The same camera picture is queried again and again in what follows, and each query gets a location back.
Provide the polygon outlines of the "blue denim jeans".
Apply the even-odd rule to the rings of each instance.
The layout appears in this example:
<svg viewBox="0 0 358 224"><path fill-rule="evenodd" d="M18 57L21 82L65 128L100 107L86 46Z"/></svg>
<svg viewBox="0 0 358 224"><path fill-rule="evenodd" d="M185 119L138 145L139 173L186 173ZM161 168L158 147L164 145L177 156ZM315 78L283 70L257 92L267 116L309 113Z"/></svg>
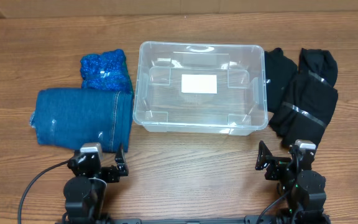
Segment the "blue denim jeans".
<svg viewBox="0 0 358 224"><path fill-rule="evenodd" d="M79 150L98 142L103 152L127 152L132 103L126 91L50 88L39 91L30 125L40 145Z"/></svg>

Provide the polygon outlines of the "sparkly blue fabric bundle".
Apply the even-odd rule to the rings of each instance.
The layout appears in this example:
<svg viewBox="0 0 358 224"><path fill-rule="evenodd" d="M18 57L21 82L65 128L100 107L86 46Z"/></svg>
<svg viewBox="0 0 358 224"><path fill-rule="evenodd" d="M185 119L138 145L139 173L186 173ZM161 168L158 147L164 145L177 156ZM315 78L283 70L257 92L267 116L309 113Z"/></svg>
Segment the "sparkly blue fabric bundle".
<svg viewBox="0 0 358 224"><path fill-rule="evenodd" d="M88 54L82 57L80 63L82 88L124 91L133 94L126 55L122 49L102 54Z"/></svg>

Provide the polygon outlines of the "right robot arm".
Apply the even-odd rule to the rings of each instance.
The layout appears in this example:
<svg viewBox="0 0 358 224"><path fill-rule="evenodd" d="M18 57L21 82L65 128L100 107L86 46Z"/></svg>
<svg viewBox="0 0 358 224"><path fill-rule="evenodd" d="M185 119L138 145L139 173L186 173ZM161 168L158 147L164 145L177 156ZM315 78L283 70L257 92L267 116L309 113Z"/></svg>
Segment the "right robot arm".
<svg viewBox="0 0 358 224"><path fill-rule="evenodd" d="M291 157L273 156L263 141L259 142L256 170L266 170L267 180L277 180L280 197L268 205L256 223L330 223L324 214L326 178L312 170L316 145L296 140L290 146Z"/></svg>

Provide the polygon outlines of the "large black taped garment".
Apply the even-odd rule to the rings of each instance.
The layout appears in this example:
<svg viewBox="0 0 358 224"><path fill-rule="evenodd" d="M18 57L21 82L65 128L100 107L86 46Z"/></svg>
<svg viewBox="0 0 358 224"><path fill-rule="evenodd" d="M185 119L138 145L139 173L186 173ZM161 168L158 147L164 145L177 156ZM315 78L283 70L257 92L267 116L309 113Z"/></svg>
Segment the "large black taped garment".
<svg viewBox="0 0 358 224"><path fill-rule="evenodd" d="M328 50L301 49L298 70L269 122L282 146L299 139L320 144L338 100L337 75L337 62Z"/></svg>

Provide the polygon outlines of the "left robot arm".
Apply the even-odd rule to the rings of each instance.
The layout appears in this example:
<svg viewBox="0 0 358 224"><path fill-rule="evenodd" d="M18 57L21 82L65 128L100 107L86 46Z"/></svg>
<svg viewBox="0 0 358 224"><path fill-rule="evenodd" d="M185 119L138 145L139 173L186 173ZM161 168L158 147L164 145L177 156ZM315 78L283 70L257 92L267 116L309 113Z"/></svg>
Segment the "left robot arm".
<svg viewBox="0 0 358 224"><path fill-rule="evenodd" d="M68 160L74 173L63 188L66 213L63 223L112 223L109 214L103 213L104 197L108 184L120 181L129 174L123 146L115 153L116 165L101 165L103 152L97 142L86 143Z"/></svg>

